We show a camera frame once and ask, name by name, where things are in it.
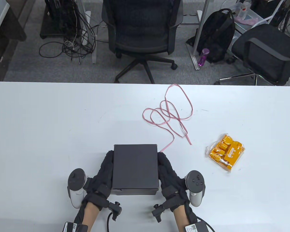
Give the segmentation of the person's left hand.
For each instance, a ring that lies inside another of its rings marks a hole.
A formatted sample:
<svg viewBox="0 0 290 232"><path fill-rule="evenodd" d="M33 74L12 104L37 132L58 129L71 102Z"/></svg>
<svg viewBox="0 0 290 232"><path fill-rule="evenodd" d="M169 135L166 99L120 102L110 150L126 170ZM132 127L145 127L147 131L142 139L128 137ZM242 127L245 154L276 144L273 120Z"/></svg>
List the person's left hand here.
<svg viewBox="0 0 290 232"><path fill-rule="evenodd" d="M86 196L82 200L82 208L88 203L94 204L100 211L108 208L108 197L111 193L113 178L113 150L107 152L101 167L93 178L89 178L84 185Z"/></svg>

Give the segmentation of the person's right hand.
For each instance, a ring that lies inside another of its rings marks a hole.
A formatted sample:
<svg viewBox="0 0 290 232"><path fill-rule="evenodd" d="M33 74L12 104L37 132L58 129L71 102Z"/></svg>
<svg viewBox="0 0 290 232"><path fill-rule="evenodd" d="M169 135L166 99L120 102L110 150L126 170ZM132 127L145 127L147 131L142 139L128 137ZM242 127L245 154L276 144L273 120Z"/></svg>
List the person's right hand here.
<svg viewBox="0 0 290 232"><path fill-rule="evenodd" d="M170 208L173 212L179 206L184 206L187 214L192 213L185 180L176 174L163 152L158 153L158 177L161 182L162 195L166 199L165 209Z"/></svg>

